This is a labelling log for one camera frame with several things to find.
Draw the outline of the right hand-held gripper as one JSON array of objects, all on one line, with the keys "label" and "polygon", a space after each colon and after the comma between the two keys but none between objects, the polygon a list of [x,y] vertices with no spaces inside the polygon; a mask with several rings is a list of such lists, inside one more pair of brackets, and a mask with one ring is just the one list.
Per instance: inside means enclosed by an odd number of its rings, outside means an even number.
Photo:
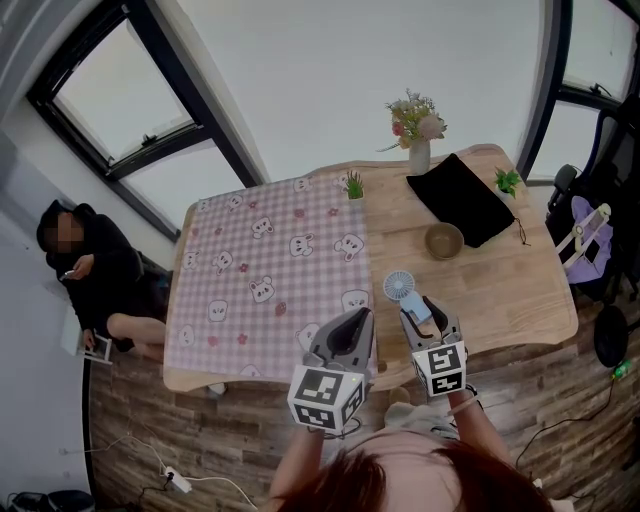
[{"label": "right hand-held gripper", "polygon": [[467,350],[460,337],[458,316],[443,302],[424,297],[424,303],[440,332],[440,340],[424,335],[405,310],[399,317],[416,375],[429,397],[463,390],[466,386]]}]

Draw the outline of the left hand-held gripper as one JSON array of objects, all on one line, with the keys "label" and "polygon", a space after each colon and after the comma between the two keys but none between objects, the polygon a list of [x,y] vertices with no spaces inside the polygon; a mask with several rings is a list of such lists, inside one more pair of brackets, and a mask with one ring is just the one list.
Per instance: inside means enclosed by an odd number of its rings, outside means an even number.
[{"label": "left hand-held gripper", "polygon": [[374,314],[367,307],[344,312],[316,333],[310,352],[342,356],[347,365],[296,365],[287,403],[298,425],[343,433],[371,387]]}]

